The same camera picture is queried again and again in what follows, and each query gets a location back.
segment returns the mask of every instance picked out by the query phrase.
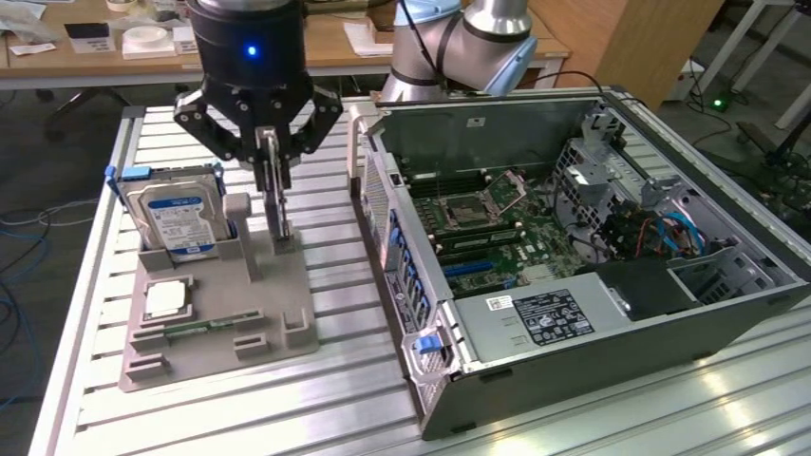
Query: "wooden desk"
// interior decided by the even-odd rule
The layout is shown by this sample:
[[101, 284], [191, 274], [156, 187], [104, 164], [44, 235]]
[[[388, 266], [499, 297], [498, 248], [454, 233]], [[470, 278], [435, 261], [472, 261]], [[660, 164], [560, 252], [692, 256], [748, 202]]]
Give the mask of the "wooden desk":
[[[81, 86], [127, 86], [182, 83], [202, 78], [196, 54], [160, 59], [124, 60], [117, 52], [76, 54], [67, 41], [64, 24], [104, 22], [121, 17], [97, 0], [76, 0], [72, 4], [48, 4], [43, 21], [61, 36], [57, 49], [17, 57], [4, 47], [0, 57], [0, 89]], [[534, 34], [539, 37], [534, 68], [556, 71], [570, 50], [554, 39], [538, 16]], [[346, 19], [316, 15], [307, 19], [307, 65], [314, 76], [386, 74], [391, 57], [362, 58], [352, 51], [343, 32]], [[120, 49], [120, 32], [116, 33]], [[19, 45], [16, 37], [7, 38], [8, 46]]]

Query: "white box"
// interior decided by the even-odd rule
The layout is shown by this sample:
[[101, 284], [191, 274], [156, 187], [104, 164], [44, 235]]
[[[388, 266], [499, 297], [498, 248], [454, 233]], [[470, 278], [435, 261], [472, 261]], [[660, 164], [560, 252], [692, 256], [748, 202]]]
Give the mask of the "white box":
[[172, 29], [172, 41], [179, 54], [196, 54], [198, 42], [194, 39], [191, 27], [176, 27]]
[[175, 45], [168, 32], [160, 27], [143, 26], [128, 29], [121, 37], [124, 60], [174, 57]]
[[129, 43], [124, 43], [121, 46], [121, 56], [124, 60], [137, 60], [137, 59], [156, 59], [159, 57], [175, 57], [178, 53], [175, 52], [175, 46], [172, 42], [167, 42], [164, 46], [151, 47], [144, 49], [137, 45], [131, 45]]
[[687, 61], [684, 67], [682, 68], [682, 72], [679, 73], [679, 76], [676, 78], [675, 86], [672, 87], [671, 93], [668, 94], [668, 98], [666, 98], [664, 101], [683, 102], [687, 99], [687, 94], [696, 85], [696, 82], [703, 74], [704, 67], [692, 60]]

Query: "ventilation grille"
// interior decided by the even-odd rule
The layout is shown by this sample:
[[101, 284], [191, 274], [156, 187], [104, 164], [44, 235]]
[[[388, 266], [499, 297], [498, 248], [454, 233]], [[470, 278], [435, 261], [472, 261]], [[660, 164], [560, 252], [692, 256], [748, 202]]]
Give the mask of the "ventilation grille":
[[371, 157], [367, 160], [364, 178], [364, 203], [364, 212], [367, 213], [375, 247], [380, 248], [380, 239], [387, 238], [386, 227], [390, 218], [390, 197], [387, 196], [383, 180], [378, 173], [378, 165]]
[[599, 212], [594, 207], [583, 205], [580, 194], [571, 185], [570, 180], [566, 178], [566, 169], [572, 165], [583, 163], [584, 161], [583, 156], [580, 156], [578, 151], [570, 147], [558, 159], [558, 164], [555, 166], [555, 179], [560, 180], [560, 190], [576, 208], [576, 215], [574, 215], [576, 216], [578, 220], [586, 221], [592, 228], [598, 229], [602, 225]]

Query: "circuit board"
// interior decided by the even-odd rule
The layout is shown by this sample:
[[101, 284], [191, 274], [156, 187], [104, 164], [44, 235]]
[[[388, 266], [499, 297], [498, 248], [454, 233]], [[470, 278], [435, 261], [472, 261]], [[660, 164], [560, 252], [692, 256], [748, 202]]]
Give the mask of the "circuit board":
[[584, 264], [546, 202], [512, 171], [471, 193], [415, 199], [456, 298], [572, 276]]

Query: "white table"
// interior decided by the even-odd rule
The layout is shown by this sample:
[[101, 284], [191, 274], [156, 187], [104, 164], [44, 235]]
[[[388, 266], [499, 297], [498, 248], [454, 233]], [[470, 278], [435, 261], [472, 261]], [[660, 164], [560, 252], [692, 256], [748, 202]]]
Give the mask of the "white table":
[[[754, 0], [751, 7], [748, 8], [747, 15], [744, 16], [740, 23], [738, 24], [738, 27], [732, 31], [732, 34], [730, 35], [730, 38], [727, 39], [726, 43], [723, 44], [722, 50], [719, 51], [719, 55], [716, 56], [715, 60], [712, 61], [712, 64], [707, 68], [707, 71], [704, 71], [700, 81], [698, 82], [698, 86], [702, 92], [707, 90], [707, 87], [710, 86], [712, 80], [719, 74], [719, 71], [723, 68], [723, 64], [726, 64], [726, 61], [728, 60], [730, 55], [732, 54], [732, 51], [744, 39], [744, 35], [747, 34], [748, 29], [751, 29], [751, 26], [755, 23], [758, 17], [760, 16], [763, 9], [770, 5], [792, 6], [794, 4], [794, 0]], [[774, 32], [770, 36], [770, 39], [758, 50], [758, 53], [755, 54], [754, 58], [751, 59], [751, 62], [748, 62], [747, 67], [744, 68], [740, 76], [738, 77], [735, 85], [732, 86], [734, 91], [740, 92], [744, 90], [748, 82], [751, 81], [751, 78], [758, 72], [758, 69], [760, 69], [760, 67], [763, 66], [766, 59], [772, 54], [776, 45], [779, 45], [780, 41], [786, 36], [786, 33], [788, 33], [788, 30], [798, 22], [798, 19], [800, 17], [802, 13], [794, 9], [782, 19], [780, 23], [774, 28]], [[780, 119], [774, 125], [780, 129], [791, 127], [798, 121], [799, 116], [808, 108], [811, 108], [811, 85], [808, 85], [802, 95], [799, 95], [795, 103], [791, 105], [791, 107], [783, 114], [783, 117], [780, 117]]]
[[[423, 442], [350, 205], [346, 129], [344, 116], [294, 168], [290, 193], [308, 247], [320, 350], [171, 386], [117, 389], [139, 235], [105, 188], [32, 455], [650, 456], [811, 448], [808, 305], [690, 366]], [[191, 165], [211, 157], [172, 122], [169, 107], [121, 122], [112, 164]], [[258, 197], [251, 173], [231, 162], [226, 180], [230, 192]], [[255, 201], [250, 226], [263, 229]]]

